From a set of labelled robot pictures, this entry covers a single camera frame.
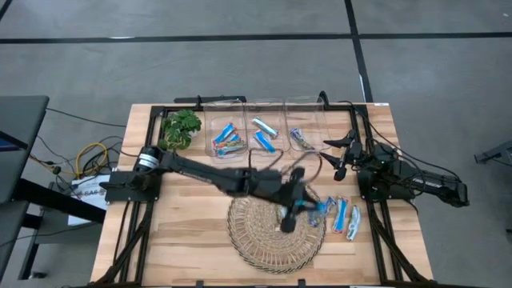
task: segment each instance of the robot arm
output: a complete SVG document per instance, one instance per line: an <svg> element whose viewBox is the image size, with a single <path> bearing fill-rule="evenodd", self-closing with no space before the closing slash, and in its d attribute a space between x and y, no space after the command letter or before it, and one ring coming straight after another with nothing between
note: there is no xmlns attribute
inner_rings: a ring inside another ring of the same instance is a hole
<svg viewBox="0 0 512 288"><path fill-rule="evenodd" d="M282 182L277 170L255 168L219 169L196 162L175 152L165 152L155 146L143 147L134 166L135 176L128 183L133 190L144 191L153 183L152 178L173 172L216 186L233 198L253 196L286 207L287 213L281 230L289 233L295 229L295 219L303 211L316 210L318 202L306 192L302 181L304 168L296 167L291 176Z"/></svg>
<svg viewBox="0 0 512 288"><path fill-rule="evenodd" d="M411 200L421 193L437 196L454 207L468 206L466 184L460 179L420 170L399 158L391 146L379 143L372 151L362 151L362 144L354 141L354 133L326 144L346 147L341 158L321 153L336 170L334 180L341 181L346 174L346 165L356 168L362 195L375 201L384 199Z"/></svg>

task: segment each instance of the table leg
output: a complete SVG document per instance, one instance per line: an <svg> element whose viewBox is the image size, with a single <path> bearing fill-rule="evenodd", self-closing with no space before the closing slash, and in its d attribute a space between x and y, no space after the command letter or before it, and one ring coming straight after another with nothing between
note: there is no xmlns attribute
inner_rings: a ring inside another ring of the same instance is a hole
<svg viewBox="0 0 512 288"><path fill-rule="evenodd" d="M14 197L97 223L103 223L105 219L103 209L25 179L18 181Z"/></svg>

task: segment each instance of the wooden table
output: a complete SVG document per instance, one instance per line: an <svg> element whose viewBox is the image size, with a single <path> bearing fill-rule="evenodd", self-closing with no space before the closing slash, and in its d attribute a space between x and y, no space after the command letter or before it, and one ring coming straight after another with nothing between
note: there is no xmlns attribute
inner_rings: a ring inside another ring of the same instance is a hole
<svg viewBox="0 0 512 288"><path fill-rule="evenodd" d="M144 145L150 118L151 105L133 105L128 119L123 151L137 154ZM386 138L398 144L390 107L368 104L372 124ZM350 129L347 112L326 112L326 121L332 139L342 138ZM359 123L361 134L363 126ZM155 130L156 143L158 129ZM204 129L194 138L189 149L180 155L195 161L212 163L204 152ZM329 154L340 155L341 151L331 148ZM131 170L135 158L121 155L119 168ZM293 161L285 154L279 165ZM316 169L316 163L305 163L307 169ZM362 208L362 223L354 242L348 242L346 235L332 234L330 227L333 215L328 217L328 232L318 255L313 261L292 274L268 274L246 264L233 248L227 233L226 216L231 199L214 186L186 178L179 174L165 174L161 197L156 202L151 225L150 241L142 284L144 286L195 285L204 280L205 285L296 285L304 278L308 285L379 284L374 247L367 219L366 205L359 197L355 172L347 172L342 182L333 180L331 166L324 165L313 188L321 198L341 195ZM418 216L404 201L388 201L394 235L405 256L427 278L432 278ZM94 262L91 281L106 272L112 264L114 248L118 237L124 202L109 206L103 224L102 236ZM139 219L145 209L141 209ZM121 247L126 240L127 223L123 231ZM393 278L389 251L382 243L388 278ZM132 253L129 277L134 279L136 247Z"/></svg>

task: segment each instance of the desk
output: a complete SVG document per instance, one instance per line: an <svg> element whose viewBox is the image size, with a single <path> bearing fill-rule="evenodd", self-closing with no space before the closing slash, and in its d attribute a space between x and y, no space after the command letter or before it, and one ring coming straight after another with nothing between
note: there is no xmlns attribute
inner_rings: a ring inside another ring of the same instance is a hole
<svg viewBox="0 0 512 288"><path fill-rule="evenodd" d="M24 150L0 152L0 243L5 243L0 246L0 280L21 227L38 230L42 223L41 216L26 213L29 202L99 223L105 217L104 210L21 178L48 101L47 96L0 97L0 131L27 144ZM34 237L19 279L28 279L37 250Z"/></svg>
<svg viewBox="0 0 512 288"><path fill-rule="evenodd" d="M137 154L144 145L150 108L151 105L144 104L132 106L122 144L123 151ZM368 112L371 122L380 133L398 144L390 108L369 104ZM332 139L344 137L350 129L348 113L329 111L326 112L326 119ZM181 151L180 155L212 164L212 159L204 153L204 132L203 121L199 135L192 141L190 148ZM154 143L157 137L158 129L155 129ZM341 151L331 148L327 153L336 155ZM119 168L131 170L134 161L135 158L122 155ZM288 165L292 161L285 154L278 166ZM245 162L237 163L237 166L244 165ZM315 165L305 163L307 169L316 169ZM249 266L238 256L226 228L226 215L231 201L229 197L200 181L179 174L165 174L160 199L154 206L142 284L189 286L195 285L197 280L204 280L208 286L297 285L300 278L304 278L307 285L378 284L370 224L366 205L359 197L356 174L349 170L342 182L334 181L333 174L332 167L324 165L313 188L321 198L342 195L350 200L350 204L358 204L362 208L363 220L358 235L354 242L348 242L345 235L332 234L328 229L318 255L308 266L292 274L268 274ZM404 201L388 201L388 205L396 243L423 276L432 278L416 212ZM113 203L108 207L91 281L103 276L112 264L124 207L124 202ZM328 217L328 227L332 226L333 217ZM127 213L126 222L129 218L130 212ZM124 227L121 247L124 246L126 232L127 225ZM382 245L388 278L392 278L389 251L385 244ZM138 255L137 247L133 255ZM131 258L128 280L134 279L136 258Z"/></svg>

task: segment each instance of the blue snack bar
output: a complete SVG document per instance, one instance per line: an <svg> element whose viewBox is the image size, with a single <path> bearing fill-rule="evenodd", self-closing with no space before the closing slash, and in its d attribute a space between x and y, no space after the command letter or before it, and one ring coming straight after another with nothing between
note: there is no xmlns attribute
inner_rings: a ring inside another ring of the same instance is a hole
<svg viewBox="0 0 512 288"><path fill-rule="evenodd" d="M265 138L265 135L261 130L258 130L254 132L254 139L258 141L258 143L265 149L267 152L275 153L275 148L270 144L270 141L268 141Z"/></svg>
<svg viewBox="0 0 512 288"><path fill-rule="evenodd" d="M238 133L234 133L233 135L231 135L231 137L229 139L227 139L227 141L240 141L240 140L241 140L241 138L238 135Z"/></svg>
<svg viewBox="0 0 512 288"><path fill-rule="evenodd" d="M275 129L272 129L270 128L270 126L268 126L267 124L264 123L264 121L262 121L260 119L260 117L254 117L253 120L252 120L252 123L254 123L256 126L258 126L261 130L263 130L263 132L267 133L268 135L270 135L272 137L272 139L276 139L276 137L278 136L279 132Z"/></svg>
<svg viewBox="0 0 512 288"><path fill-rule="evenodd" d="M343 233L343 224L345 221L345 214L346 214L346 208L349 205L349 201L345 198L338 198L337 199L337 206L338 206L338 214L336 215L336 218L334 219L333 224L333 232L334 233Z"/></svg>
<svg viewBox="0 0 512 288"><path fill-rule="evenodd" d="M358 206L354 205L352 207L352 218L350 219L349 229L346 232L346 239L349 241L353 241L355 235L358 233L359 224L361 224L361 210Z"/></svg>
<svg viewBox="0 0 512 288"><path fill-rule="evenodd" d="M228 125L226 125L224 129L222 129L222 133L214 139L214 146L226 140L226 138L228 138L228 136L230 136L231 133L236 131L236 129L237 128L234 126L233 123L228 123Z"/></svg>
<svg viewBox="0 0 512 288"><path fill-rule="evenodd" d="M245 148L246 144L243 140L235 140L235 141L226 141L226 142L220 142L215 146L215 152L219 156L226 155L229 152L240 150L242 148Z"/></svg>
<svg viewBox="0 0 512 288"><path fill-rule="evenodd" d="M312 227L318 226L318 221L325 219L334 206L336 206L336 200L331 196L328 197L327 201L318 203L316 211L307 211L308 223Z"/></svg>
<svg viewBox="0 0 512 288"><path fill-rule="evenodd" d="M302 130L300 130L299 128L292 128L290 130L290 136L304 150L314 150L314 147L312 147L312 145L310 145L308 142L306 142L306 140L304 139L304 136L302 135Z"/></svg>

